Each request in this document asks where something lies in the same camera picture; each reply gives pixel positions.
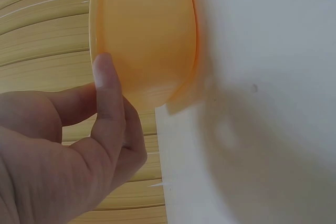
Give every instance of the plastic bowl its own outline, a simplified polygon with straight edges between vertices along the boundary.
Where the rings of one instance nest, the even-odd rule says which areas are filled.
[[[91,0],[90,53],[109,52],[124,96],[138,109],[161,106],[192,74],[193,0]]]

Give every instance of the white surface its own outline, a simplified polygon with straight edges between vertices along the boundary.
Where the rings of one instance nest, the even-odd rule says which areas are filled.
[[[156,111],[169,224],[336,223],[336,0],[196,1],[199,76]]]

